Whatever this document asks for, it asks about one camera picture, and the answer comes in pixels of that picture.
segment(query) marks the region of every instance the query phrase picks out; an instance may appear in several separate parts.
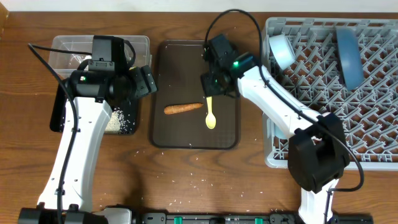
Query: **clear plastic bin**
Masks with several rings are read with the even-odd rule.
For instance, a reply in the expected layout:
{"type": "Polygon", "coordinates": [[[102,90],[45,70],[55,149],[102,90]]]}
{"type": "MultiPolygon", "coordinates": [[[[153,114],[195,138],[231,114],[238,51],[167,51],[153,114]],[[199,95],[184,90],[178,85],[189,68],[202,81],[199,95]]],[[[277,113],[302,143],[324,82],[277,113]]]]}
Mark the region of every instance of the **clear plastic bin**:
{"type": "MultiPolygon", "coordinates": [[[[149,52],[149,38],[143,35],[113,35],[130,41],[136,51],[135,66],[141,67],[152,63],[152,55],[149,52]]],[[[93,35],[60,35],[52,41],[51,48],[60,50],[76,50],[90,52],[93,46],[93,35]]],[[[131,50],[126,47],[126,57],[132,57],[131,50]]],[[[84,59],[91,58],[89,55],[65,54],[50,52],[50,66],[63,78],[67,78],[77,69],[84,59]]]]}

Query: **carrot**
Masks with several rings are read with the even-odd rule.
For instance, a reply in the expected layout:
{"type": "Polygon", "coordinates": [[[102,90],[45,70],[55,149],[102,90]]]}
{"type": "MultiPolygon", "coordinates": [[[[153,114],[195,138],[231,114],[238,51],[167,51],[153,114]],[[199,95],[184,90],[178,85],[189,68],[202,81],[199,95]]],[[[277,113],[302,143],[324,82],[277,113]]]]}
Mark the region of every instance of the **carrot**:
{"type": "Polygon", "coordinates": [[[164,108],[165,114],[175,114],[201,108],[203,103],[190,103],[186,105],[173,105],[164,108]]]}

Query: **wooden table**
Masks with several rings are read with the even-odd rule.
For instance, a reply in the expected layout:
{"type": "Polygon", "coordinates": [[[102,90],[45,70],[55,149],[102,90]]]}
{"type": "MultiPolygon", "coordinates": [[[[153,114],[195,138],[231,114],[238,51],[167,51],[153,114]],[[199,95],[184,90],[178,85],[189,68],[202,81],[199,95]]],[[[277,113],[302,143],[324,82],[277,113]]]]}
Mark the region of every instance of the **wooden table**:
{"type": "MultiPolygon", "coordinates": [[[[22,207],[35,207],[60,143],[49,129],[57,83],[27,48],[51,46],[56,35],[146,35],[156,59],[163,40],[203,40],[215,13],[11,12],[0,41],[0,223],[15,223],[22,207]]],[[[398,19],[398,14],[255,13],[268,17],[398,19]]],[[[211,36],[224,32],[258,54],[251,21],[240,14],[222,18],[211,36]]],[[[48,52],[41,52],[48,58],[48,52]]],[[[300,187],[287,169],[264,163],[261,111],[241,100],[241,141],[230,151],[160,150],[148,141],[150,96],[142,100],[141,123],[132,136],[106,135],[96,166],[94,210],[123,203],[140,212],[269,213],[297,211],[300,187]]],[[[398,172],[365,172],[364,187],[336,193],[338,213],[370,213],[376,223],[398,220],[398,172]]],[[[340,187],[356,185],[346,171],[340,187]]]]}

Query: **spoon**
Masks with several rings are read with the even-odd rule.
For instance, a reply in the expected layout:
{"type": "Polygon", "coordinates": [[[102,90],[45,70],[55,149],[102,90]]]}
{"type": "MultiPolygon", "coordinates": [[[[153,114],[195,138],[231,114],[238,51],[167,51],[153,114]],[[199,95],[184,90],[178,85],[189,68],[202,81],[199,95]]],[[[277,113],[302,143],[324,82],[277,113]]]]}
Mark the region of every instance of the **spoon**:
{"type": "Polygon", "coordinates": [[[209,96],[208,98],[206,98],[207,101],[207,109],[208,109],[208,113],[206,116],[206,125],[207,128],[209,129],[213,129],[216,127],[216,117],[214,116],[212,109],[211,109],[211,96],[209,96]]]}

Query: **white background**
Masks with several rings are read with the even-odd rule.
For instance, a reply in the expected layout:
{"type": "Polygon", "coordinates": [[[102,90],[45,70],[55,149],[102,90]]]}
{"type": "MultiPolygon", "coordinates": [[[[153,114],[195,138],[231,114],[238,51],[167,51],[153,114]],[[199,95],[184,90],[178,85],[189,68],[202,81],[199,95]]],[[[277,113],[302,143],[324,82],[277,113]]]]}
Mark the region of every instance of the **white background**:
{"type": "Polygon", "coordinates": [[[398,0],[0,0],[9,11],[398,12],[398,0]]]}

